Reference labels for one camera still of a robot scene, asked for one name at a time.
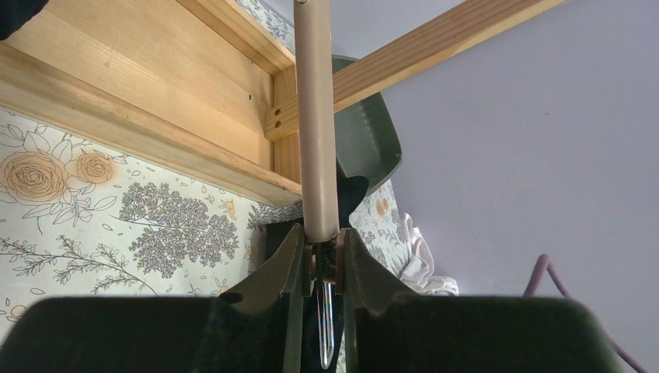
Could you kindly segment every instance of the black object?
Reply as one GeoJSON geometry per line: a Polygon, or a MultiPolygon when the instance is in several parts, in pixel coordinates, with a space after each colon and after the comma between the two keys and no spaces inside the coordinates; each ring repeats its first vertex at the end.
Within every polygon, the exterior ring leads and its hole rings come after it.
{"type": "Polygon", "coordinates": [[[0,40],[18,31],[47,3],[48,0],[0,0],[0,40]]]}
{"type": "MultiPolygon", "coordinates": [[[[343,237],[348,372],[620,372],[608,339],[563,299],[422,297],[343,237]]],[[[296,225],[219,298],[62,298],[25,313],[0,371],[297,372],[308,267],[296,225]]]]}
{"type": "MultiPolygon", "coordinates": [[[[368,179],[363,176],[353,176],[346,178],[338,173],[336,178],[336,191],[339,200],[339,225],[341,228],[352,228],[350,225],[350,214],[352,214],[359,204],[364,200],[368,189],[368,179]]],[[[293,228],[294,225],[304,224],[304,218],[299,218],[281,223],[266,225],[266,256],[265,260],[270,259],[277,251],[284,237],[293,228]]],[[[305,298],[303,308],[302,322],[302,362],[301,372],[326,372],[333,373],[336,371],[336,364],[339,358],[339,348],[343,336],[343,296],[333,295],[333,319],[334,319],[334,346],[335,351],[329,368],[324,370],[320,365],[319,352],[319,331],[318,331],[318,303],[316,302],[316,290],[314,288],[312,296],[305,298]]]]}
{"type": "Polygon", "coordinates": [[[300,371],[302,246],[282,247],[219,298],[61,298],[31,307],[1,372],[300,371]]]}

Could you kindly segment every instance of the white fabric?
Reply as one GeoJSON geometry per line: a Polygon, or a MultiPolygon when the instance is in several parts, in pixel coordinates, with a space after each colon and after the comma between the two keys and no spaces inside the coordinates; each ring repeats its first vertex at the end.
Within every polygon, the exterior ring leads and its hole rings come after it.
{"type": "Polygon", "coordinates": [[[410,262],[400,280],[422,295],[458,295],[458,284],[455,279],[433,275],[434,260],[431,250],[419,228],[413,225],[412,218],[408,214],[403,214],[400,224],[410,252],[410,262]]]}

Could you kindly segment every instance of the floral wallpaper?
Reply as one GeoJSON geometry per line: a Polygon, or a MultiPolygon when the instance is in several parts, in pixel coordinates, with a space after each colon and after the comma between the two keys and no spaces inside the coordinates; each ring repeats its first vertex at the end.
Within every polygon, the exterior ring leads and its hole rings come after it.
{"type": "MultiPolygon", "coordinates": [[[[290,24],[237,1],[293,50],[290,24]]],[[[263,262],[265,224],[300,216],[0,109],[0,343],[46,297],[219,295],[263,262]]],[[[396,275],[399,220],[390,182],[350,216],[396,275]]]]}

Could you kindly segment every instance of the wooden beam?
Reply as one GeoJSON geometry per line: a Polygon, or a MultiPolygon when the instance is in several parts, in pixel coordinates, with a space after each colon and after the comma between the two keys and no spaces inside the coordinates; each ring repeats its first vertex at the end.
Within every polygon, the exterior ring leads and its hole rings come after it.
{"type": "Polygon", "coordinates": [[[295,56],[235,0],[177,0],[270,75],[295,64],[295,56]]]}
{"type": "MultiPolygon", "coordinates": [[[[334,111],[345,109],[566,0],[466,0],[334,74],[334,111]]],[[[266,113],[266,138],[298,129],[298,100],[266,113]]]]}
{"type": "MultiPolygon", "coordinates": [[[[273,77],[274,105],[285,103],[297,95],[295,66],[273,77]]],[[[300,165],[300,134],[298,131],[274,142],[274,171],[286,179],[302,182],[300,165]]]]}
{"type": "Polygon", "coordinates": [[[267,204],[302,195],[299,184],[6,44],[0,106],[267,204]]]}

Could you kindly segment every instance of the wooden plank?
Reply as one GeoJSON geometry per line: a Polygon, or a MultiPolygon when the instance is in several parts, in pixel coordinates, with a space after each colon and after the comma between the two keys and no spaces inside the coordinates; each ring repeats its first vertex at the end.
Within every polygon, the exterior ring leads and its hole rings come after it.
{"type": "Polygon", "coordinates": [[[235,0],[177,0],[271,75],[295,64],[295,56],[235,0]]]}
{"type": "Polygon", "coordinates": [[[274,206],[299,184],[0,44],[0,106],[274,206]]]}
{"type": "MultiPolygon", "coordinates": [[[[295,66],[273,77],[274,105],[285,103],[297,95],[295,66]]],[[[274,171],[286,179],[302,182],[300,134],[298,131],[274,142],[274,171]]]]}
{"type": "MultiPolygon", "coordinates": [[[[345,109],[566,0],[466,0],[334,74],[334,111],[345,109]]],[[[266,114],[266,138],[298,128],[298,100],[266,114]]]]}
{"type": "Polygon", "coordinates": [[[175,0],[50,0],[7,44],[262,167],[272,78],[175,0]]]}

